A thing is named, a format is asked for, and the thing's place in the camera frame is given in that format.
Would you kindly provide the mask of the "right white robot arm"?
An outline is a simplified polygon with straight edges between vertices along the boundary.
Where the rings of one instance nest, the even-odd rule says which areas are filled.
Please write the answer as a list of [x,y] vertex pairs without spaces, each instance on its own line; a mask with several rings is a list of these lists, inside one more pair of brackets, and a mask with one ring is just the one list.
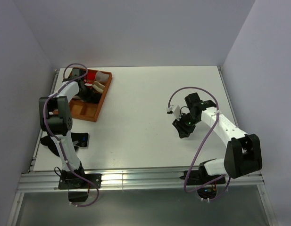
[[188,138],[196,124],[203,122],[215,132],[226,145],[224,158],[202,162],[199,167],[199,180],[210,183],[215,175],[228,175],[239,178],[263,167],[260,139],[256,134],[247,134],[223,116],[212,100],[203,101],[197,93],[185,97],[188,113],[182,113],[173,121],[179,138]]

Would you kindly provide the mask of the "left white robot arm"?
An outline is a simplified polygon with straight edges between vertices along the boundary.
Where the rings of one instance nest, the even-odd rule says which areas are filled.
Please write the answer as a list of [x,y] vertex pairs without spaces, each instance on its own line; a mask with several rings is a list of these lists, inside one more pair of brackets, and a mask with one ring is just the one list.
[[69,101],[82,91],[84,77],[88,69],[71,71],[68,78],[63,78],[62,85],[53,94],[39,99],[40,126],[51,137],[62,162],[62,176],[68,177],[69,183],[75,188],[81,188],[86,183],[86,176],[80,159],[77,157],[71,129],[73,119]]

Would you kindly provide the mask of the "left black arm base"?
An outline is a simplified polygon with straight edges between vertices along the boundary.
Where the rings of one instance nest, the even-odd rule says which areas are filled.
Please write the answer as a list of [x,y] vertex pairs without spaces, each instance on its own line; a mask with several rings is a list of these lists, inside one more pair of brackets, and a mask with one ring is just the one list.
[[90,189],[100,188],[101,186],[102,175],[98,173],[85,174],[82,166],[79,170],[75,170],[75,173],[94,184],[78,178],[70,171],[61,170],[59,167],[55,167],[54,172],[59,177],[58,189],[68,190],[68,200],[71,203],[80,204],[85,202],[89,197]]

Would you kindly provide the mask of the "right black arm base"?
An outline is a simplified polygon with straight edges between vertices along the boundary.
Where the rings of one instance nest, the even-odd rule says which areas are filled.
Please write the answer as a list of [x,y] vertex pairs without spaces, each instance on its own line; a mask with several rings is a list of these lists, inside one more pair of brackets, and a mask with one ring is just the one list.
[[[199,170],[192,170],[190,176],[187,180],[188,186],[200,186],[208,181],[211,181],[215,178],[219,177],[219,175],[209,176],[204,175],[202,176]],[[217,195],[217,185],[225,184],[225,178],[221,178],[217,181],[210,183],[208,186],[197,190],[197,194],[200,198],[204,200],[211,200],[216,197]]]

